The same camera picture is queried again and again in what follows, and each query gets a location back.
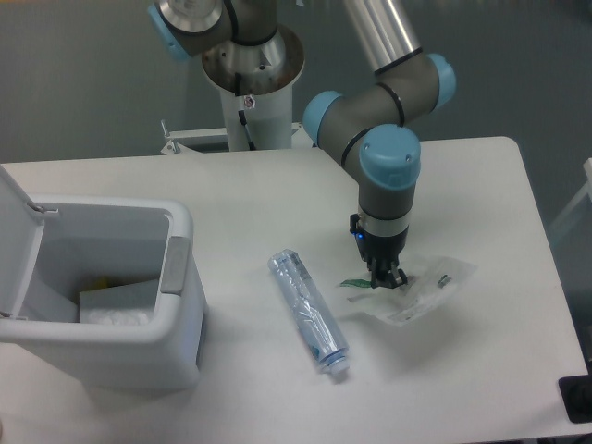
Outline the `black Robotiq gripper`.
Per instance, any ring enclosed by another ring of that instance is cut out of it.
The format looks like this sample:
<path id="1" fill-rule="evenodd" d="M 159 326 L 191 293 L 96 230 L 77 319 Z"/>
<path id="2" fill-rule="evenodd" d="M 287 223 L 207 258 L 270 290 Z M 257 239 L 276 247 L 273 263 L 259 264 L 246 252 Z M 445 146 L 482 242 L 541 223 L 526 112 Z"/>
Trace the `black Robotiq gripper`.
<path id="1" fill-rule="evenodd" d="M 372 289 L 396 289 L 408 284 L 407 275 L 398 266 L 407 240 L 408 229 L 394 236 L 381 237 L 363 229 L 353 232 L 359 253 L 370 272 Z"/>

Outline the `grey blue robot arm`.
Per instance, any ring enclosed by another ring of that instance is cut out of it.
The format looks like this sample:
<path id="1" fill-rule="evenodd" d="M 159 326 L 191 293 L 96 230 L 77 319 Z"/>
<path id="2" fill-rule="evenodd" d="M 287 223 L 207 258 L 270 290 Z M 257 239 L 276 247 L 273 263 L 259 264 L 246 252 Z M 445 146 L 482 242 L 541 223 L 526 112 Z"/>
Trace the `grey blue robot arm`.
<path id="1" fill-rule="evenodd" d="M 406 283 L 406 242 L 420 143 L 409 124 L 455 94 L 452 66 L 426 53 L 398 1 L 348 1 L 346 12 L 374 72 L 354 96 L 321 92 L 302 125 L 313 144 L 358 184 L 350 231 L 373 287 Z M 278 22 L 273 1 L 156 1 L 149 17 L 171 55 L 199 57 L 218 89 L 232 151 L 286 149 L 292 86 L 304 66 L 302 43 Z"/>

